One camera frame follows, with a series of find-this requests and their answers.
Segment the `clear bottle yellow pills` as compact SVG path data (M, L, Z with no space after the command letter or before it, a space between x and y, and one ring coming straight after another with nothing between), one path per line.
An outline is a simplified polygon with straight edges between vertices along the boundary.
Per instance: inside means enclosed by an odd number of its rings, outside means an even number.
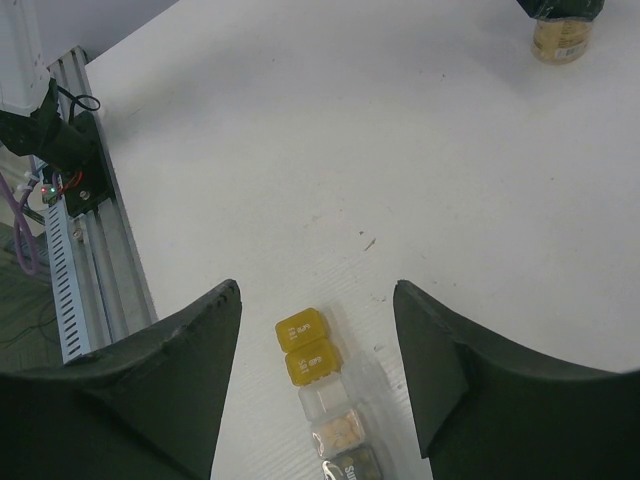
M571 63L586 52L592 27L591 21L580 19L537 20L532 54L547 64Z

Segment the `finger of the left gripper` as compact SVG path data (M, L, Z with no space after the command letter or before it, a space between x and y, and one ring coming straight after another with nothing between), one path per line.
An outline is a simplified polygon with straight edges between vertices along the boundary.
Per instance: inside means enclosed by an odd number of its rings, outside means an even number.
M517 4L532 19L578 19L593 21L603 10L604 0L517 0Z

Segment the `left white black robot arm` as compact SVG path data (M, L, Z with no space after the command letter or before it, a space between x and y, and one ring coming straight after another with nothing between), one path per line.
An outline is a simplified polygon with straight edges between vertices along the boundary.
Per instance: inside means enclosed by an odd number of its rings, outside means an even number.
M550 64L582 56L602 1L521 1L536 21L533 54ZM29 1L1 3L1 144L17 156L34 155L61 172L95 162L98 142L58 114L62 90L41 59L37 16Z

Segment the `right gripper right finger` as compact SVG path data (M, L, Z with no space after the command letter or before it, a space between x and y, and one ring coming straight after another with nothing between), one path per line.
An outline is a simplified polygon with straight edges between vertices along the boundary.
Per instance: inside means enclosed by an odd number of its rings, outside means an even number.
M437 479L635 479L639 375L560 360L413 283L393 309L422 458Z

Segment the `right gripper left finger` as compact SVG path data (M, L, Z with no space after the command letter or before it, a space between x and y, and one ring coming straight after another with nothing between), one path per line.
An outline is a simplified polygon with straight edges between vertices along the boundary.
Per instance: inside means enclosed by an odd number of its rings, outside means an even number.
M1 376L5 479L207 479L242 313L226 280L56 368Z

